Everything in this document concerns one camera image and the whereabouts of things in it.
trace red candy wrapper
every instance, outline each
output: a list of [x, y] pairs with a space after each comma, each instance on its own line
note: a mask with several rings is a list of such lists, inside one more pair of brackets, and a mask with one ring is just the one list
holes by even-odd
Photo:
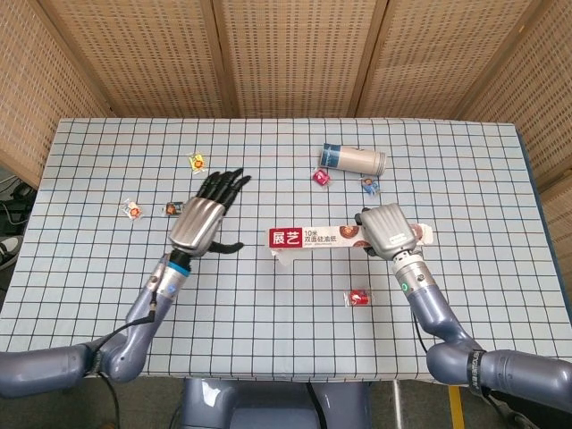
[[346, 307], [361, 307], [368, 306], [371, 302], [367, 290], [350, 290], [349, 292], [344, 292], [344, 300], [346, 302]]
[[317, 184], [320, 186], [327, 186], [332, 181], [332, 178], [328, 175], [328, 173], [321, 168], [318, 168], [314, 171], [312, 179], [314, 179], [314, 181], [317, 182]]

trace floor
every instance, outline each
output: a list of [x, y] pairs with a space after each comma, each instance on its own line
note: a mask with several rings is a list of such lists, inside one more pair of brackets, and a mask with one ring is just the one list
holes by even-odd
[[[0, 180], [8, 176], [0, 169]], [[10, 190], [0, 193], [8, 199]], [[14, 265], [0, 271], [0, 308], [12, 278]], [[371, 387], [374, 429], [453, 427], [447, 386], [415, 381], [399, 382], [401, 425], [395, 417], [394, 383], [378, 382]], [[182, 380], [139, 378], [115, 386], [121, 406], [122, 427], [131, 429], [167, 428], [181, 401]], [[505, 399], [513, 408], [525, 410], [543, 428], [572, 427], [572, 416], [556, 410]], [[494, 409], [461, 388], [465, 427], [496, 429], [506, 427]], [[18, 400], [0, 399], [1, 429], [99, 429], [113, 422], [114, 404], [101, 380], [87, 379], [80, 386]]]

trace white grid tablecloth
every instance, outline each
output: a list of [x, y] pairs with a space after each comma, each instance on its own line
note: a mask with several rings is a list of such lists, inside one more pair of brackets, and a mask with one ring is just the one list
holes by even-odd
[[[358, 174], [310, 180], [324, 142], [388, 154], [382, 194]], [[0, 350], [91, 341], [123, 323], [169, 249], [168, 201], [206, 174], [244, 166], [253, 180], [223, 222], [238, 255], [206, 255], [153, 341], [143, 374], [240, 378], [430, 378], [411, 313], [387, 263], [361, 249], [321, 250], [281, 266], [274, 226], [352, 222], [397, 202], [428, 223], [424, 250], [453, 310], [485, 349], [572, 360], [572, 329], [514, 126], [415, 120], [66, 119], [60, 122], [0, 321]], [[137, 200], [144, 217], [118, 212]], [[370, 307], [343, 293], [371, 289]], [[427, 346], [433, 338], [424, 334]]]

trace gray robot arm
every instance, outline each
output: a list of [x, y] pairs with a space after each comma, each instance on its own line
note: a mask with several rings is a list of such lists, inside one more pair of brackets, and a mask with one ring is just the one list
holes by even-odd
[[444, 342], [427, 351], [435, 380], [493, 389], [572, 412], [572, 364], [515, 350], [484, 351], [465, 332], [431, 276], [413, 255], [416, 238], [399, 206], [391, 204], [357, 216], [375, 254], [394, 263], [393, 272], [421, 327]]
[[87, 344], [0, 353], [0, 397], [19, 398], [70, 388], [97, 371], [116, 382], [137, 377], [157, 329], [189, 276], [190, 260], [207, 251], [228, 254], [243, 247], [242, 243], [213, 241], [227, 210], [250, 180], [250, 176], [239, 179], [241, 174], [242, 169], [214, 172], [187, 203], [169, 236], [172, 253], [159, 261], [127, 315], [127, 324], [134, 325], [127, 328], [126, 336], [112, 332]]

